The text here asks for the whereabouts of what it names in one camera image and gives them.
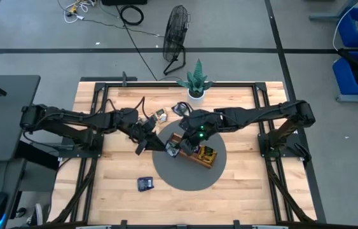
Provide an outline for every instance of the potted plant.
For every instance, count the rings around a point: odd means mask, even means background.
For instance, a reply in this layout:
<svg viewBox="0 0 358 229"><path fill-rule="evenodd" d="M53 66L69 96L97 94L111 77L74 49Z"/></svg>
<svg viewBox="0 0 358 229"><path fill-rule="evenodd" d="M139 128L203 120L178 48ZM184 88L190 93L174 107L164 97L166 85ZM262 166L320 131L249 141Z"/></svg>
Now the potted plant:
<svg viewBox="0 0 358 229"><path fill-rule="evenodd" d="M209 89L214 82L205 82L207 76L203 76L203 67L200 59L197 60L194 74L187 72L187 82L183 80L177 81L179 85L188 89L188 95L191 99L201 100L204 98L205 91Z"/></svg>

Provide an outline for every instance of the white plant pot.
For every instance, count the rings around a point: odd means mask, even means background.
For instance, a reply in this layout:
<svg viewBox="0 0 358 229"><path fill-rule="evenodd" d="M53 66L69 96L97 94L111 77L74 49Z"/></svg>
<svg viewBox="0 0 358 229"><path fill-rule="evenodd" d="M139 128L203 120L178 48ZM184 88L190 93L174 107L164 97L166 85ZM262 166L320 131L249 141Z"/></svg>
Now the white plant pot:
<svg viewBox="0 0 358 229"><path fill-rule="evenodd" d="M203 95L201 97L194 98L193 96L190 95L190 90L187 89L187 95L188 95L188 99L187 99L188 103L190 103L191 105L200 105L204 101L205 91L203 91Z"/></svg>

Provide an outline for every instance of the concrete floor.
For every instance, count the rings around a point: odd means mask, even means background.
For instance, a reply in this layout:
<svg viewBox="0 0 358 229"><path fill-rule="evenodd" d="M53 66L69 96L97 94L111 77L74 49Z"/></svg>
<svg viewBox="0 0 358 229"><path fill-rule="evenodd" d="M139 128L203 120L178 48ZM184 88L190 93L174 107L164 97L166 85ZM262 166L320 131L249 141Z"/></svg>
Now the concrete floor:
<svg viewBox="0 0 358 229"><path fill-rule="evenodd" d="M60 0L63 6L71 0ZM332 48L335 22L309 21L316 11L336 11L345 0L271 0L284 48ZM140 6L143 23L133 29L164 34L171 9L183 4L191 14L184 45L188 48L276 48L263 0L149 0ZM115 8L104 9L116 13ZM122 25L100 8L90 8L86 19ZM127 17L135 18L127 11ZM139 48L163 46L163 39L132 32ZM337 37L337 46L341 46ZM2 0L0 2L0 48L133 48L126 31L90 22L66 24L56 0ZM41 83L35 103L71 109L81 77L120 76L125 71L139 80L154 80L137 53L18 53L0 54L0 74L38 74ZM161 53L143 53L157 78L166 66ZM328 223L358 225L358 104L340 104L331 69L333 54L286 54L298 99L307 100L317 123L306 130L313 166ZM173 75L185 78L201 59L211 80L283 81L276 53L191 52L185 69ZM35 140L59 138L37 133ZM21 205L32 209L46 204L49 195L31 192ZM19 225L25 219L10 222Z"/></svg>

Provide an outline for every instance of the black desk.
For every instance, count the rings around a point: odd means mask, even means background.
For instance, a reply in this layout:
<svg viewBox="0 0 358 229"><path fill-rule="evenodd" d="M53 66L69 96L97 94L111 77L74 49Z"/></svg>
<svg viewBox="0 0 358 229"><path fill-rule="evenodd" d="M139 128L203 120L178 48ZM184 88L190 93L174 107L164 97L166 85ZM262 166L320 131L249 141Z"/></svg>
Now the black desk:
<svg viewBox="0 0 358 229"><path fill-rule="evenodd" d="M21 109L32 103L39 81L40 76L0 76L0 88L7 92L0 97L0 162L14 157L22 133Z"/></svg>
<svg viewBox="0 0 358 229"><path fill-rule="evenodd" d="M27 161L52 170L59 165L57 157L20 141L22 107L32 104L39 81L40 76L0 76L0 88L7 92L5 97L0 97L0 191L3 188L8 194L5 218L0 228L5 228L12 210L17 208L18 191Z"/></svg>

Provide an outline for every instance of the black box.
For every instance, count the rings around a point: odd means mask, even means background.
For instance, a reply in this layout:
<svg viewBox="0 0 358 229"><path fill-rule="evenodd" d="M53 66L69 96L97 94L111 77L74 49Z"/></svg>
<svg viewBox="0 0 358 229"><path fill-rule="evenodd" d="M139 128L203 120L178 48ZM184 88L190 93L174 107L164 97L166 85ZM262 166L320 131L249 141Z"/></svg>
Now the black box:
<svg viewBox="0 0 358 229"><path fill-rule="evenodd" d="M148 0L101 0L104 6L147 4Z"/></svg>

